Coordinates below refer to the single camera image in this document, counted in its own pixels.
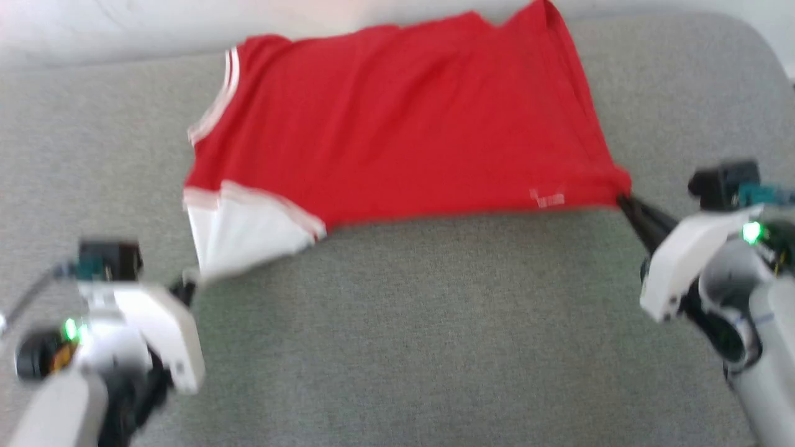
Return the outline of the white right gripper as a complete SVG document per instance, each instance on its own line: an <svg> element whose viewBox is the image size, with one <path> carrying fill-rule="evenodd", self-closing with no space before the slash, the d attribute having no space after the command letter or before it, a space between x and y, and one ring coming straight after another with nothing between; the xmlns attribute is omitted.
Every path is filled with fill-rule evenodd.
<svg viewBox="0 0 795 447"><path fill-rule="evenodd" d="M699 212L678 224L677 218L636 195L619 196L618 206L652 255L642 281L640 306L656 323L678 311L681 298L708 261L763 212L761 207Z"/></svg>

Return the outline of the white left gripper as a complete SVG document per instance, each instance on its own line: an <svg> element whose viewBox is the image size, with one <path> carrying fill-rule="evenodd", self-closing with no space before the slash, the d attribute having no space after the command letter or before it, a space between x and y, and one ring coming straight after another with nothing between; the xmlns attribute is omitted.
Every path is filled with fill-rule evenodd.
<svg viewBox="0 0 795 447"><path fill-rule="evenodd" d="M160 360L181 394L197 394L206 368L189 308L195 273L165 286L145 282L83 282L88 313L81 319L81 367L110 374L147 373Z"/></svg>

